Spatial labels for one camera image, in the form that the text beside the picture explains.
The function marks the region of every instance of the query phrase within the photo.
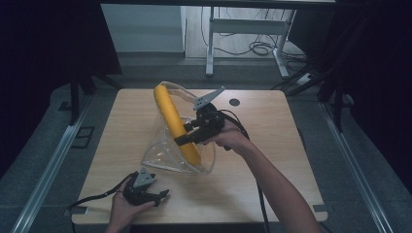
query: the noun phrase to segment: dark curtain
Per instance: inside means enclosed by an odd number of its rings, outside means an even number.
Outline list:
[[[79,72],[120,73],[100,5],[90,0],[1,2],[0,59],[2,176],[42,119],[54,89]]]

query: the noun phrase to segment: clear plastic bag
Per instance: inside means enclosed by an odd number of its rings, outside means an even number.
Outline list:
[[[170,98],[180,115],[182,125],[196,119],[195,111],[193,110],[193,104],[196,99],[195,95],[174,83],[162,82],[159,85],[167,88]],[[200,164],[193,165],[185,159],[185,155],[175,143],[160,110],[158,110],[153,132],[153,139],[150,141],[143,156],[142,164],[190,174],[209,174],[212,172],[216,156],[214,143],[194,145],[200,155],[201,162]]]

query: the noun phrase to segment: table top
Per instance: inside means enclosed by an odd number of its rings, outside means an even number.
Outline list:
[[[211,91],[190,92],[203,96]],[[233,98],[240,101],[239,106],[229,104]],[[284,93],[227,89],[212,103],[218,110],[231,110],[240,118],[251,140],[300,191],[316,219],[326,220],[327,212],[314,211],[314,206],[324,201]],[[128,174],[140,171],[157,113],[152,89],[119,91],[79,199],[104,193]],[[170,192],[159,207],[140,214],[136,224],[263,221],[256,180],[242,157],[232,150],[216,147],[216,163],[209,175],[146,168],[156,174],[150,191]],[[87,207],[86,213],[72,219],[77,224],[107,223],[111,203],[111,196],[86,202],[82,205]],[[267,202],[266,209],[269,221],[278,221]]]

